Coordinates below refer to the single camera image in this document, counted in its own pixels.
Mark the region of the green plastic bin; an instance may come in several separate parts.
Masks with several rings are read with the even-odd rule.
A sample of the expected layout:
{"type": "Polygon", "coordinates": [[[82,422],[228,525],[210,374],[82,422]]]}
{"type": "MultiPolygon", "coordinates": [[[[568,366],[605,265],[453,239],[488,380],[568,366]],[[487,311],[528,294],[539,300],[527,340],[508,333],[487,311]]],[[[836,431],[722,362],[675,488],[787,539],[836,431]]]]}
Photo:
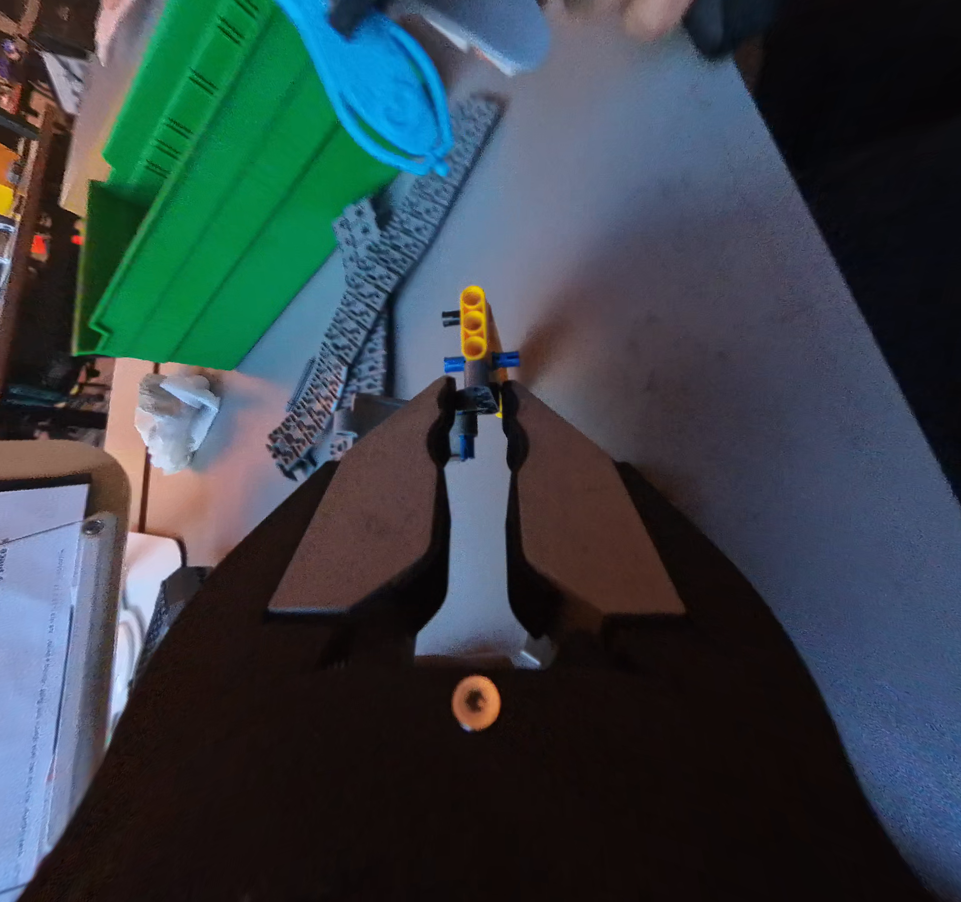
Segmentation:
{"type": "Polygon", "coordinates": [[[86,185],[73,353],[234,370],[397,171],[273,0],[162,0],[134,62],[86,185]]]}

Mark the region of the instruction sheet stand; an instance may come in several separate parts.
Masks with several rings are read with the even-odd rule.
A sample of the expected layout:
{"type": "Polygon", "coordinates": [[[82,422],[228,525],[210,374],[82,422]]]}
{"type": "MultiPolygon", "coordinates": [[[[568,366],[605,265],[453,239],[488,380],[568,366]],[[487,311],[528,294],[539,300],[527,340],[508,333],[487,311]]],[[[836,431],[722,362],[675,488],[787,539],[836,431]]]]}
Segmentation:
{"type": "Polygon", "coordinates": [[[2,899],[17,901],[97,773],[130,480],[103,450],[2,442],[2,899]]]}

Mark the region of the crumpled white plastic bag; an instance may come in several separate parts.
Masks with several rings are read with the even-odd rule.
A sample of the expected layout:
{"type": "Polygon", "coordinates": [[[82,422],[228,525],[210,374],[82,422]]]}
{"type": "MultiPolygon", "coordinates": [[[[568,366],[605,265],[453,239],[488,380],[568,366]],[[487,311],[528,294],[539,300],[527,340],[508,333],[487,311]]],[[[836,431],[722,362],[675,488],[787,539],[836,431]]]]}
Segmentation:
{"type": "Polygon", "coordinates": [[[186,470],[220,410],[210,379],[197,373],[151,373],[139,382],[134,428],[151,466],[171,476],[186,470]]]}

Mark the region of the yellow beam grey panel assembly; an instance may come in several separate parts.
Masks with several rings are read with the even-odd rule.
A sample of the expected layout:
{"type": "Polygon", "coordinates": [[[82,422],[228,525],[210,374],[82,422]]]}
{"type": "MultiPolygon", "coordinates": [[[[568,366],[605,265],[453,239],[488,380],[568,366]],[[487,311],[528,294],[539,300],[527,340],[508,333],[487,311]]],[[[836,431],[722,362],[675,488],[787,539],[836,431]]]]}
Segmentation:
{"type": "Polygon", "coordinates": [[[521,366],[521,353],[502,345],[493,309],[479,285],[459,294],[458,306],[442,313],[442,325],[456,330],[459,354],[444,359],[444,374],[456,382],[450,453],[464,463],[476,457],[479,419],[502,419],[502,388],[510,370],[521,366]]]}

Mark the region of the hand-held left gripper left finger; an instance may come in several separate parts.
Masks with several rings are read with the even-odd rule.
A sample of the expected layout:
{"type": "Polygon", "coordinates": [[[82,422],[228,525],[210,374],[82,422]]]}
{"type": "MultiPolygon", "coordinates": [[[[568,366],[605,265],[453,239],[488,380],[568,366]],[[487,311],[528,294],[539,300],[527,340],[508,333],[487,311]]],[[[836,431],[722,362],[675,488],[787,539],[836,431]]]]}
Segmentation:
{"type": "Polygon", "coordinates": [[[270,611],[433,617],[447,597],[445,465],[456,382],[439,377],[336,465],[270,611]]]}

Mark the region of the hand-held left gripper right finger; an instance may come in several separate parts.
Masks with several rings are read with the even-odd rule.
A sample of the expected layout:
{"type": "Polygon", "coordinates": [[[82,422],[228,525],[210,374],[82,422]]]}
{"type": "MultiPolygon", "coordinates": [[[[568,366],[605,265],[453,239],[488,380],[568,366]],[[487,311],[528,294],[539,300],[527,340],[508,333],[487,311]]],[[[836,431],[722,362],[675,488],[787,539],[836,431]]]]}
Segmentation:
{"type": "Polygon", "coordinates": [[[518,382],[502,388],[508,600],[533,639],[687,610],[608,453],[518,382]]]}

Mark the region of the blue plastic tool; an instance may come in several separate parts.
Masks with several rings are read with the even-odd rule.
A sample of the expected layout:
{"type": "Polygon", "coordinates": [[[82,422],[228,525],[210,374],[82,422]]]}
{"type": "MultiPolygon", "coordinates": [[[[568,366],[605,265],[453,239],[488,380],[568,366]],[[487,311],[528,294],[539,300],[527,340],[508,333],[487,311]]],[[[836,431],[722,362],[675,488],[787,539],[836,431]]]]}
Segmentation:
{"type": "Polygon", "coordinates": [[[425,49],[377,9],[353,34],[330,20],[330,0],[274,0],[299,32],[342,128],[377,162],[445,177],[453,151],[444,82],[425,49]]]}

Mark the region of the grey desk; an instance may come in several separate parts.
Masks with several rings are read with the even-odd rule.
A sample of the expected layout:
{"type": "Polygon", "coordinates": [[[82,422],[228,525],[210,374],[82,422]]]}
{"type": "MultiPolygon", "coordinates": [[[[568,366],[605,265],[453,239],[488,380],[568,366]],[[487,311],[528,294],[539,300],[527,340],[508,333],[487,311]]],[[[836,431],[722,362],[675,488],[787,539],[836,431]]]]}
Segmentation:
{"type": "Polygon", "coordinates": [[[958,901],[960,502],[738,69],[550,26],[516,77],[438,45],[451,99],[505,112],[394,297],[393,391],[441,376],[441,313],[484,286],[521,382],[775,610],[892,839],[958,901]]]}

